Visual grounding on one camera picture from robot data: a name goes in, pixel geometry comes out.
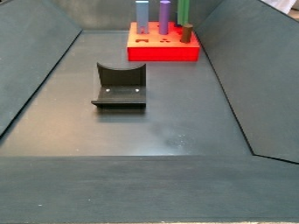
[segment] red base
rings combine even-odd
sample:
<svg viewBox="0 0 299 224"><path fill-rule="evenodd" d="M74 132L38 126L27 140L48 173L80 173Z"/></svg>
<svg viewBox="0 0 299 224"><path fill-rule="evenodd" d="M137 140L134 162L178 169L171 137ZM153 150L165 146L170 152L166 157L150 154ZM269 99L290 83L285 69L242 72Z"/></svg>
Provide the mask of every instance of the red base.
<svg viewBox="0 0 299 224"><path fill-rule="evenodd" d="M191 35L191 43L182 43L183 28L170 23L170 33L159 34L159 23L149 23L150 34L137 34L137 23L131 24L127 57L130 61L197 61L201 44Z"/></svg>

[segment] metal surface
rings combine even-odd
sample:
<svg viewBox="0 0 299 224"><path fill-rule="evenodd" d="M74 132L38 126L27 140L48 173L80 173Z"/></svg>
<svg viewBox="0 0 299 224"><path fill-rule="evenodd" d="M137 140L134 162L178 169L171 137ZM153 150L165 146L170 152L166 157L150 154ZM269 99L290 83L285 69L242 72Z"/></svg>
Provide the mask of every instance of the metal surface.
<svg viewBox="0 0 299 224"><path fill-rule="evenodd" d="M84 30L127 31L137 21L135 0L52 0ZM191 0L190 23L199 25L223 0ZM150 1L150 21L159 21L159 0ZM173 1L175 21L178 0Z"/></svg>
<svg viewBox="0 0 299 224"><path fill-rule="evenodd" d="M98 110L97 63L130 68L125 31L84 32L2 139L2 156L251 155L205 52L147 63L147 109Z"/></svg>
<svg viewBox="0 0 299 224"><path fill-rule="evenodd" d="M258 0L227 0L197 31L254 152L298 163L298 22Z"/></svg>
<svg viewBox="0 0 299 224"><path fill-rule="evenodd" d="M23 0L0 5L0 30L2 136L80 28L50 1Z"/></svg>
<svg viewBox="0 0 299 224"><path fill-rule="evenodd" d="M299 222L298 176L251 156L6 157L0 222Z"/></svg>

